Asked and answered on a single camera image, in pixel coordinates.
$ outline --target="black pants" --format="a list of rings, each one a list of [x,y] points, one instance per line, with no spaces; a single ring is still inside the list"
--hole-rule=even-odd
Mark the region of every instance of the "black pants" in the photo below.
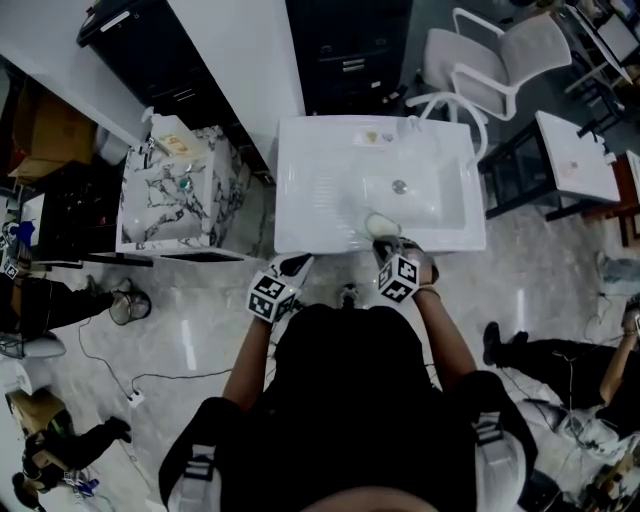
[[[540,340],[501,345],[496,354],[496,363],[499,367],[515,368],[547,384],[566,407],[569,407],[569,381],[573,366],[571,405],[573,408],[587,409],[603,402],[600,383],[614,352],[614,347],[590,343]],[[570,365],[565,358],[577,359]]]
[[[75,324],[102,313],[113,304],[113,296],[72,292],[67,285],[48,279],[25,279],[22,285],[20,333],[37,338],[50,329]]]
[[[50,441],[47,448],[71,469],[81,470],[98,460],[114,441],[120,439],[121,432],[107,422],[86,434]]]

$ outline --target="wall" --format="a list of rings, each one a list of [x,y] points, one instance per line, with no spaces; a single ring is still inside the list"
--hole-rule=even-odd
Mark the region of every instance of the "wall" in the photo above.
[[[271,172],[282,117],[304,114],[285,0],[169,0]]]
[[[144,107],[76,36],[93,0],[0,0],[0,54],[111,133],[135,145]]]

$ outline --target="white chair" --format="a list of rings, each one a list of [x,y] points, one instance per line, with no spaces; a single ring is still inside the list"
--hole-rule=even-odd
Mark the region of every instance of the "white chair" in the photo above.
[[[498,38],[498,53],[461,35],[459,16],[493,32]],[[422,78],[441,91],[463,96],[502,121],[515,115],[516,94],[522,84],[545,71],[571,64],[569,45],[548,14],[529,18],[507,32],[460,8],[453,10],[453,21],[455,33],[429,31]],[[407,100],[407,107],[424,103],[423,96]],[[451,121],[456,122],[455,106],[449,107]]]

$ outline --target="floor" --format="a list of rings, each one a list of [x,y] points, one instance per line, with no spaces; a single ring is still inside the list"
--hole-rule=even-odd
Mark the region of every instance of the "floor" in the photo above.
[[[414,0],[405,80],[421,66],[428,28],[452,27],[454,4],[450,0]],[[518,98],[516,119],[490,125],[493,141],[506,140],[539,109],[576,122],[586,121],[589,111],[561,95],[570,79],[566,70],[560,70],[525,87]],[[633,127],[621,126],[611,139],[617,152],[640,145]],[[266,203],[272,204],[272,196]],[[483,366],[482,332],[491,320],[500,323],[505,337],[516,330],[528,330],[532,339],[600,342],[618,334],[626,298],[604,299],[598,293],[633,293],[640,291],[640,283],[604,288],[595,267],[597,251],[635,257],[621,249],[614,222],[585,225],[573,217],[546,223],[539,208],[529,206],[487,223],[485,251],[438,256],[438,289],[479,366]],[[263,266],[258,260],[211,264],[157,260],[152,269],[87,264],[82,271],[52,272],[51,278],[75,288],[84,285],[88,273],[107,287],[131,277],[153,301],[149,318],[124,327],[116,326],[103,313],[81,329],[76,325],[57,330],[68,352],[50,362],[53,389],[67,402],[76,429],[86,431],[110,415],[129,421],[133,427],[132,445],[112,447],[92,466],[92,475],[101,481],[101,497],[85,502],[86,508],[140,511],[145,500],[157,502],[157,471],[164,455],[199,404],[221,393],[226,375],[193,380],[136,379],[135,388],[144,395],[136,408],[129,406],[125,392],[130,393],[132,380],[144,373],[193,376],[231,368],[251,319],[244,310],[246,290]],[[363,303],[372,305],[381,300],[372,288],[376,269],[371,254],[318,258],[303,300],[333,305],[339,287],[355,282],[363,292]],[[403,312],[426,342],[415,308],[408,305]],[[102,362],[87,359],[80,337],[88,354],[110,363],[124,391]],[[425,361],[430,357],[425,343]],[[554,399],[550,390],[518,372],[509,371],[508,375],[526,394]],[[500,376],[514,400],[524,397],[507,376]],[[541,448],[539,469],[556,478],[563,489],[577,491],[598,464],[570,442],[543,429],[533,430]],[[19,443],[13,437],[10,441],[14,447]],[[10,453],[17,470],[19,451]],[[65,500],[66,508],[61,505]],[[50,510],[80,506],[62,491],[44,496],[42,502]]]

